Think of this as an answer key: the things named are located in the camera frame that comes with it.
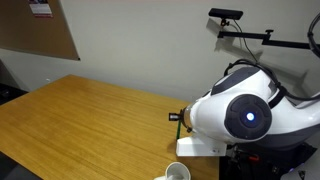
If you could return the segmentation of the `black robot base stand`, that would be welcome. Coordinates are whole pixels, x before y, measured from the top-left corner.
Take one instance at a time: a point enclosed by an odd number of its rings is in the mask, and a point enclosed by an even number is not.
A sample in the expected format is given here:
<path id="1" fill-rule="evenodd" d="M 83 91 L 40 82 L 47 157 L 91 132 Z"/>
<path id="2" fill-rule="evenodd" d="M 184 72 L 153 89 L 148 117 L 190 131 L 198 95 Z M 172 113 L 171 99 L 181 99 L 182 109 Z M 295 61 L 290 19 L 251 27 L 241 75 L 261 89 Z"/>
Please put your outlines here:
<path id="1" fill-rule="evenodd" d="M 280 180 L 315 152 L 307 143 L 284 151 L 254 143 L 228 145 L 227 155 L 219 158 L 219 180 Z"/>

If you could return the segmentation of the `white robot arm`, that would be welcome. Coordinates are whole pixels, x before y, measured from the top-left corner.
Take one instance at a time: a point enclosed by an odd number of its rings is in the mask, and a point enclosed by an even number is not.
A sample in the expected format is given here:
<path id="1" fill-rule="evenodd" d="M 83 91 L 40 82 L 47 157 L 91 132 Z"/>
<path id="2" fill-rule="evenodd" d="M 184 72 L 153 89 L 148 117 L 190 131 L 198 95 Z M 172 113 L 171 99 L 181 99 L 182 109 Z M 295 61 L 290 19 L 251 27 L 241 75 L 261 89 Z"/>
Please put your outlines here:
<path id="1" fill-rule="evenodd" d="M 319 131 L 320 102 L 294 105 L 261 69 L 243 67 L 184 108 L 183 120 L 194 137 L 215 144 L 289 149 Z"/>

